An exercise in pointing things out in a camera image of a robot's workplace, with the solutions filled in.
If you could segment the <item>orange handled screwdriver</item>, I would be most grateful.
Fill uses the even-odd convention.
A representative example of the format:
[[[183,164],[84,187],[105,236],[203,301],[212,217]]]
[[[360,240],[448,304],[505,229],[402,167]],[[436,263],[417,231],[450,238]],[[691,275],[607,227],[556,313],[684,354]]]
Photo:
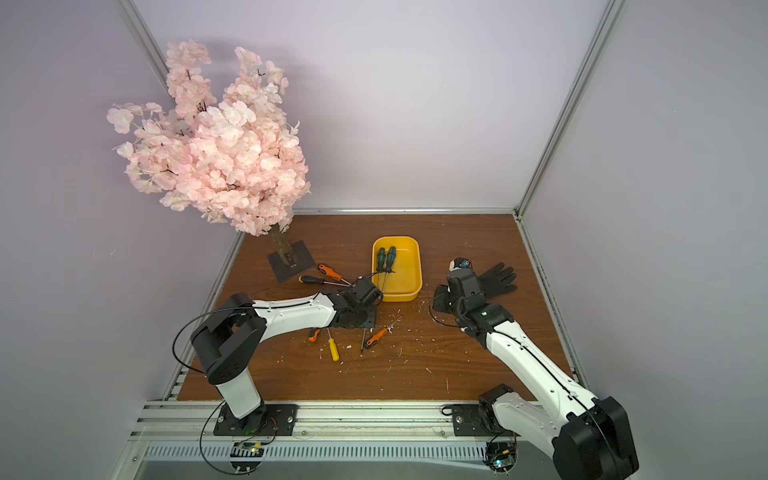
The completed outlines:
[[[385,335],[391,334],[394,326],[399,323],[402,318],[397,318],[389,323],[384,324],[378,329],[369,329],[366,334],[365,350],[371,349],[375,346]]]

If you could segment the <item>green black screwdriver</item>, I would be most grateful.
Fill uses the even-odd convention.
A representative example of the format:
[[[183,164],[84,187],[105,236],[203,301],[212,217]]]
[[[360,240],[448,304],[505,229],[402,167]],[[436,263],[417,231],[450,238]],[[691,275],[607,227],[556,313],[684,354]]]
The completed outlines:
[[[386,250],[384,247],[380,247],[377,253],[377,263],[376,263],[376,272],[382,273],[385,271],[385,265],[386,265]]]
[[[396,254],[397,254],[397,248],[395,246],[390,246],[387,251],[387,257],[386,257],[386,272],[391,273],[393,271],[393,266],[396,260]]]

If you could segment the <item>yellow plastic storage box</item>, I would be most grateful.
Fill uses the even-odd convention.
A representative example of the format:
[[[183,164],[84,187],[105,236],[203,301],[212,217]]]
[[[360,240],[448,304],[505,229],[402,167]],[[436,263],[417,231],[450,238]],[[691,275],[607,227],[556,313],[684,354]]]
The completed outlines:
[[[390,246],[397,248],[396,260],[391,273],[376,272],[377,253],[384,247],[386,253]],[[372,246],[372,281],[383,293],[387,303],[403,303],[414,300],[422,286],[420,247],[415,238],[410,236],[384,236],[378,238]]]

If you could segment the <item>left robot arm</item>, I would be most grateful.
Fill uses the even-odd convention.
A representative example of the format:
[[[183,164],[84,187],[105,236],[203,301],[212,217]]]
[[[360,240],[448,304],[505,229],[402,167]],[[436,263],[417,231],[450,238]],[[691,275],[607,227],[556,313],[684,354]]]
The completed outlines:
[[[264,401],[248,365],[261,343],[306,329],[361,328],[383,300],[366,277],[351,285],[281,301],[235,294],[193,331],[191,345],[226,412],[240,422],[262,422]]]

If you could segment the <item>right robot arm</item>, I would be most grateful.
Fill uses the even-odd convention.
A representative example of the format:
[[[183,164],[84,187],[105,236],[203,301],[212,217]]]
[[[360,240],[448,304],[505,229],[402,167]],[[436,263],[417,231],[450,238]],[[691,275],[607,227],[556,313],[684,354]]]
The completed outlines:
[[[550,360],[497,297],[515,290],[513,268],[499,263],[476,274],[451,262],[434,310],[505,364],[537,402],[501,385],[482,404],[493,428],[522,436],[553,461],[563,479],[627,479],[639,469],[629,417],[613,397],[599,398]]]

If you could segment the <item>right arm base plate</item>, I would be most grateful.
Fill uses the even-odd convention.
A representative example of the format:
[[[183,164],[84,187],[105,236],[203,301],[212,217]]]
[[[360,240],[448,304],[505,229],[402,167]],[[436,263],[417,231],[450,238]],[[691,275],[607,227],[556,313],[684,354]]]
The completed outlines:
[[[490,437],[499,432],[498,426],[477,403],[449,404],[444,406],[441,412],[451,418],[453,434],[456,437]]]

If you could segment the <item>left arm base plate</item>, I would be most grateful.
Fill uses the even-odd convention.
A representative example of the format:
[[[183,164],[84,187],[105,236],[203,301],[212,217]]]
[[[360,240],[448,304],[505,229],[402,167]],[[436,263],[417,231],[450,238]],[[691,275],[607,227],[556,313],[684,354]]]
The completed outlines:
[[[291,436],[297,412],[297,404],[262,404],[240,419],[228,404],[224,404],[214,415],[216,424],[213,433],[215,436]]]

